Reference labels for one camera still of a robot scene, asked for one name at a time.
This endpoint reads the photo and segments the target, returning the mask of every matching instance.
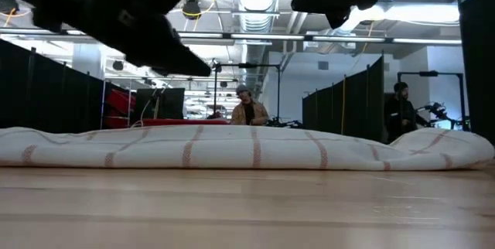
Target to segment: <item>man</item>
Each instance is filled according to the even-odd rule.
[[[232,112],[231,125],[264,125],[268,120],[268,112],[263,104],[251,97],[248,87],[239,85],[235,90],[241,102]]]
[[[396,83],[394,92],[395,95],[385,103],[384,107],[384,120],[389,142],[393,142],[404,133],[418,129],[417,124],[423,126],[428,124],[424,118],[416,114],[415,108],[408,100],[409,87],[406,83]]]

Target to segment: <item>fluorescent light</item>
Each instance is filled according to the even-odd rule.
[[[412,22],[458,22],[455,4],[394,5],[385,12],[387,20]]]
[[[1,28],[0,29],[1,34],[16,34],[16,35],[24,35],[24,34],[37,34],[37,35],[52,35],[53,32],[50,32],[45,29],[5,29]]]
[[[383,37],[359,37],[359,36],[314,36],[312,41],[321,42],[346,42],[346,43],[384,43]]]
[[[252,40],[304,40],[305,36],[277,35],[277,34],[254,34],[254,33],[232,33],[233,39]]]
[[[210,32],[179,32],[179,36],[182,38],[195,38],[195,39],[221,39],[221,33]]]
[[[81,32],[80,30],[77,29],[68,29],[67,33],[73,36],[85,36],[86,33]]]
[[[404,44],[425,44],[425,45],[452,45],[459,46],[463,44],[462,40],[454,39],[393,39],[393,43]]]

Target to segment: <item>black partition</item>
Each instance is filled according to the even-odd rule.
[[[384,58],[302,101],[307,129],[381,142],[384,130]]]
[[[495,144],[492,77],[495,73],[494,0],[465,0],[459,6],[471,131]]]
[[[0,128],[99,129],[103,89],[102,80],[0,40]]]

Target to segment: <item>black stand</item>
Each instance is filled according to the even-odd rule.
[[[277,121],[280,121],[280,72],[281,65],[277,64],[253,64],[253,63],[238,63],[238,64],[222,64],[217,63],[213,66],[215,71],[215,87],[213,89],[213,112],[217,112],[217,80],[218,80],[218,72],[221,67],[239,67],[239,68],[258,68],[258,67],[275,67],[277,69]]]
[[[464,103],[464,74],[462,73],[451,73],[451,72],[437,72],[437,71],[420,71],[420,72],[398,72],[397,81],[401,82],[402,75],[419,75],[420,77],[438,77],[439,75],[453,75],[457,76],[459,79],[459,90],[461,98],[461,119],[463,123],[463,131],[468,131],[466,124],[466,104]],[[400,117],[402,120],[402,100],[400,100]]]
[[[30,127],[31,122],[31,88],[32,88],[32,75],[34,73],[34,64],[36,61],[36,48],[31,48],[31,54],[29,55],[28,61],[28,79],[26,81],[26,105],[24,109],[24,122],[23,126]]]

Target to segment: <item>table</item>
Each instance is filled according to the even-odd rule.
[[[0,169],[2,249],[492,249],[495,169]]]

